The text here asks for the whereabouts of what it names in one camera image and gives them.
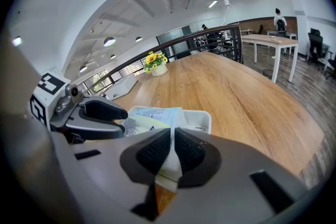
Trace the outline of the black office chair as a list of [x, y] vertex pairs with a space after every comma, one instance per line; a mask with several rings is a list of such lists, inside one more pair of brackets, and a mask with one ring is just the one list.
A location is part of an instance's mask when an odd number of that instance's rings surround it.
[[318, 59], [322, 56], [322, 44], [323, 44], [323, 37], [320, 34], [320, 31], [317, 29], [310, 29], [308, 33], [309, 37], [309, 53], [308, 53], [308, 63], [313, 63], [317, 67], [319, 67]]
[[336, 80], [336, 55], [333, 56], [333, 53], [330, 51], [330, 58], [328, 59], [328, 63], [325, 65], [330, 65], [330, 69], [325, 69], [324, 76], [326, 79], [331, 78], [332, 80]]

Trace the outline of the wooden table with white legs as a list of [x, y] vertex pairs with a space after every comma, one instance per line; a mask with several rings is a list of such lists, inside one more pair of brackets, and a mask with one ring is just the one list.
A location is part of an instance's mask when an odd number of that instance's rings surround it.
[[269, 35], [258, 35], [258, 34], [251, 34], [251, 35], [243, 35], [241, 37], [242, 42], [252, 43], [254, 45], [254, 63], [257, 63], [257, 45], [264, 45], [268, 47], [275, 48], [275, 62], [274, 68], [272, 72], [272, 82], [276, 83], [279, 65], [280, 65], [280, 54], [282, 48], [289, 48], [294, 47], [293, 53], [293, 61], [291, 66], [291, 72], [288, 81], [292, 82], [293, 76], [296, 69], [297, 58], [298, 58], [298, 45], [299, 42], [297, 40], [284, 38], [284, 37], [272, 37]]

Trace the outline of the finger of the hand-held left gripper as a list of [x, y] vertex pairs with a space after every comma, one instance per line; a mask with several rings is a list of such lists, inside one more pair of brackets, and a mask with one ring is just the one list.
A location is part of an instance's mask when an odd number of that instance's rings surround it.
[[71, 118], [65, 125], [84, 140], [108, 140], [124, 137], [125, 128], [113, 121]]
[[85, 96], [78, 105], [85, 116], [95, 120], [114, 121], [128, 118], [128, 112], [124, 108], [104, 97]]

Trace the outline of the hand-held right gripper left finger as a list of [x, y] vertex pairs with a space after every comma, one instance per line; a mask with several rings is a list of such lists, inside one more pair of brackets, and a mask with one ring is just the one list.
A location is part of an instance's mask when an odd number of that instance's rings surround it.
[[52, 141], [80, 224], [173, 224], [169, 209], [158, 214], [155, 197], [169, 129], [78, 145], [53, 133]]

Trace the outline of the white grey speaker box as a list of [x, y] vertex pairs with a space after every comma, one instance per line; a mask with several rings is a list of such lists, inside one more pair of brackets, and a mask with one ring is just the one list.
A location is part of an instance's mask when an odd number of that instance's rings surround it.
[[115, 100], [128, 94], [137, 83], [138, 79], [134, 74], [118, 80], [114, 85], [109, 87], [104, 93], [109, 100]]

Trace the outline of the white tissue box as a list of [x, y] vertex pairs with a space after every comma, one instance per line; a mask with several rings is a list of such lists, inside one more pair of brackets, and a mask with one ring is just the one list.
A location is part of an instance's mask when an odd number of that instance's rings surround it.
[[199, 110], [183, 110], [183, 112], [186, 124], [180, 128], [211, 134], [212, 117], [208, 112]]

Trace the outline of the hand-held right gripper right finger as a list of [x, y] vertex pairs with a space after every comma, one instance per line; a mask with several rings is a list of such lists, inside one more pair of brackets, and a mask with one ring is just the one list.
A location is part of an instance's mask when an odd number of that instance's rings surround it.
[[177, 195], [159, 224], [281, 224], [305, 184], [244, 143], [188, 129], [175, 129], [182, 164]]

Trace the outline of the black metal railing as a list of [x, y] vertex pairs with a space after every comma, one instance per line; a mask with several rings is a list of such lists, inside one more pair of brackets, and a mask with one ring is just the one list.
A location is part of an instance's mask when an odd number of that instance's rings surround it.
[[[166, 48], [173, 48], [174, 45], [186, 42], [187, 48], [182, 52], [173, 51], [171, 54], [166, 53]], [[217, 55], [224, 55], [225, 57], [234, 60], [235, 62], [243, 63], [242, 54], [242, 36], [240, 33], [239, 24], [231, 24], [227, 26], [213, 27], [206, 30], [191, 33], [186, 36], [178, 37], [167, 41], [162, 44], [146, 50], [137, 56], [127, 60], [126, 62], [116, 66], [101, 79], [90, 86], [85, 93], [93, 90], [95, 86], [103, 82], [105, 79], [110, 78], [112, 74], [119, 72], [120, 70], [134, 64], [135, 62], [141, 62], [144, 64], [143, 59], [149, 55], [150, 52], [161, 51], [167, 57], [168, 60], [172, 58], [183, 58], [188, 52], [197, 50], [200, 51], [203, 48], [213, 51]]]

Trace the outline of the soft blue tissue pack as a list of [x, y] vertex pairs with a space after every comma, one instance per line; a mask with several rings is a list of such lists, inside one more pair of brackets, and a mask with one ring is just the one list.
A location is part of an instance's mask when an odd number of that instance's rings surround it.
[[125, 136], [134, 136], [154, 129], [171, 129], [170, 152], [159, 171], [159, 179], [167, 178], [177, 182], [182, 176], [181, 165], [175, 152], [174, 130], [184, 127], [186, 119], [182, 108], [153, 108], [135, 106], [128, 112], [128, 118], [121, 121]]

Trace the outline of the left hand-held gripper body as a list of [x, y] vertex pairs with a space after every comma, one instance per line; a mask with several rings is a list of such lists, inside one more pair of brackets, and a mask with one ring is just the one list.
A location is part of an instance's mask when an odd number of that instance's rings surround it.
[[85, 140], [66, 127], [66, 122], [83, 97], [69, 79], [46, 71], [30, 97], [30, 111], [48, 130], [63, 134], [69, 144], [81, 144]]

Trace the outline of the sunflowers in cream pot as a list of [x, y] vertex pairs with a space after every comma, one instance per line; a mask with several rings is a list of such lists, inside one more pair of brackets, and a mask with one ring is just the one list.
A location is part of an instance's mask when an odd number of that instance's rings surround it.
[[145, 73], [158, 77], [167, 72], [167, 57], [162, 53], [149, 52], [143, 64]]

